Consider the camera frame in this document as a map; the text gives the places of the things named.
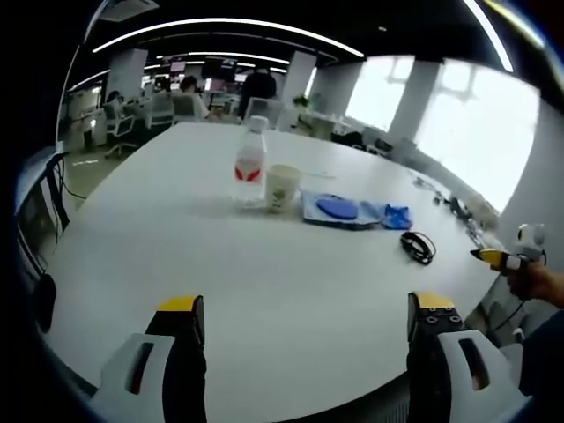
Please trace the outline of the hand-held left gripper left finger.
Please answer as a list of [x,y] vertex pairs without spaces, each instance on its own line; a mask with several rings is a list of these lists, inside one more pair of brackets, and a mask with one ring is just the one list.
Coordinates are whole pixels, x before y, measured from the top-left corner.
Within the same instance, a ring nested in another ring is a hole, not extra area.
[[160,304],[101,370],[106,422],[205,422],[204,297]]

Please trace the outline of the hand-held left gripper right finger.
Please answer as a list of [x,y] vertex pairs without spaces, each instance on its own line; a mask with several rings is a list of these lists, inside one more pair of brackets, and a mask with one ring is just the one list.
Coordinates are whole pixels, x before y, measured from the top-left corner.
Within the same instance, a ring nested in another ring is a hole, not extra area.
[[409,422],[510,422],[519,413],[519,345],[465,326],[449,299],[408,296]]

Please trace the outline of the person's right hand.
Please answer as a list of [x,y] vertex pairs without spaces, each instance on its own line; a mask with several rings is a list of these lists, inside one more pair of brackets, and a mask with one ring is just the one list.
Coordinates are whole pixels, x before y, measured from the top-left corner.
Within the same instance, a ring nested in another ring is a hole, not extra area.
[[546,300],[552,291],[551,272],[541,263],[529,262],[523,271],[507,276],[509,290],[521,301]]

